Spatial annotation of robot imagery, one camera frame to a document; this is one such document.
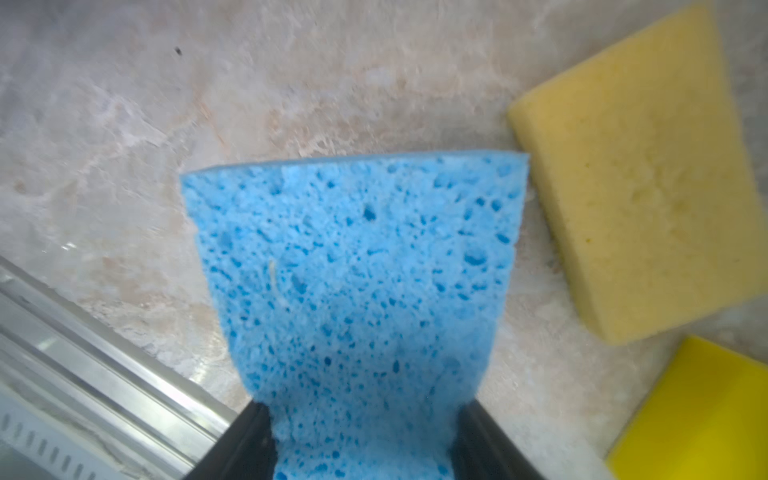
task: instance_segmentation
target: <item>bright yellow sponge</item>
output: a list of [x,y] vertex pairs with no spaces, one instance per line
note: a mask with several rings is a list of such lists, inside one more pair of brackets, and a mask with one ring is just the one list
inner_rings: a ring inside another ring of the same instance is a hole
[[539,86],[508,116],[576,307],[603,339],[768,292],[768,226],[706,5]]
[[618,480],[768,478],[768,368],[683,343],[608,456]]

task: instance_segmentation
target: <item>bright yellow object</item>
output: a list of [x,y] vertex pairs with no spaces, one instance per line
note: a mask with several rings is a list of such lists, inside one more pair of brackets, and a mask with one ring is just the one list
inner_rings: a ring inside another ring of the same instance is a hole
[[510,106],[571,295],[609,343],[768,292],[768,226],[696,4]]
[[686,339],[607,463],[618,480],[765,480],[768,367]]

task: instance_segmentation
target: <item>pale yellow sponge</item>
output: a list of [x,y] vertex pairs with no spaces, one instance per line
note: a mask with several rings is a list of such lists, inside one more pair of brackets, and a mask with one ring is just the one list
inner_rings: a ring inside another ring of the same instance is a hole
[[603,339],[768,292],[768,225],[707,5],[539,86],[508,116],[576,307]]

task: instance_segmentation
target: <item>sponge pore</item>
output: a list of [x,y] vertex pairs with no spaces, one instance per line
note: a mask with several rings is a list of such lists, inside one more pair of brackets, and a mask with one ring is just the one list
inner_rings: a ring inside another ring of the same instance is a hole
[[270,407],[275,478],[453,478],[527,174],[523,154],[473,151],[182,178],[231,356]]

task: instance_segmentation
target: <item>beige marble surface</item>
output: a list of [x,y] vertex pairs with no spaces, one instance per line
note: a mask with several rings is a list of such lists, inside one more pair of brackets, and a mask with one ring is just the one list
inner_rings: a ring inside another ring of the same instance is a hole
[[[179,173],[514,148],[509,101],[684,3],[3,2],[0,255],[238,409]],[[716,8],[766,197],[768,3]],[[587,333],[530,188],[518,247],[479,398],[551,478],[600,478],[683,330]],[[767,316],[761,299],[685,330],[768,361]]]

